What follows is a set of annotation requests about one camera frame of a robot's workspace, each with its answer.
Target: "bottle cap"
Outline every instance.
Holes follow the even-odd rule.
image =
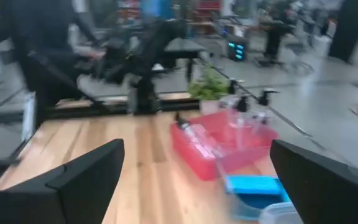
[[[268,106],[270,104],[270,94],[271,93],[278,93],[277,90],[274,90],[272,88],[264,89],[260,92],[260,96],[258,98],[258,104],[262,106]]]
[[[240,113],[245,113],[249,111],[249,105],[248,105],[248,96],[241,96],[237,106],[236,110]]]
[[[230,84],[227,87],[227,93],[230,95],[236,94],[236,85],[237,85],[237,81],[234,79],[230,79]]]

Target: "plastic container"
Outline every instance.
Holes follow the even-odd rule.
[[[268,156],[272,141],[278,138],[277,132],[268,126],[261,126],[257,134],[252,132],[250,126],[246,126],[242,130],[244,150],[237,150],[237,130],[228,125],[225,110],[200,116],[189,122],[202,125],[207,131],[207,138],[213,138],[218,143],[217,146],[213,146],[214,156],[202,156],[176,123],[170,126],[173,150],[201,180],[212,180],[221,176],[216,166],[217,159],[227,164],[225,170],[230,172]]]
[[[217,161],[227,193],[227,208],[235,220],[257,221],[271,204],[290,202],[276,177],[249,175],[248,167],[232,170],[230,161]]]
[[[260,224],[303,224],[291,202],[276,203],[263,209]]]

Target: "workbench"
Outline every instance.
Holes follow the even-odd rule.
[[[186,96],[186,93],[174,93],[161,97]],[[61,103],[59,107],[82,104],[87,102]],[[199,180],[174,153],[169,132],[174,114],[46,121],[21,151],[21,164],[9,168],[0,178],[0,190],[122,138],[126,152],[124,165],[103,223],[247,223],[231,220],[222,180]],[[199,112],[181,114],[191,118]],[[275,175],[269,157],[245,167],[242,173]]]

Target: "blue container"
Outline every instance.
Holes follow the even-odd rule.
[[[235,219],[257,221],[265,207],[290,201],[277,178],[227,175],[224,179],[230,211]]]

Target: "black robotic arm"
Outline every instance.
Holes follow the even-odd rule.
[[[163,57],[167,45],[176,38],[185,38],[186,22],[180,20],[157,20],[147,29],[140,44],[128,54],[117,47],[106,52],[105,81],[121,85],[127,73],[147,78],[151,76],[153,66]],[[111,60],[120,55],[120,60]]]

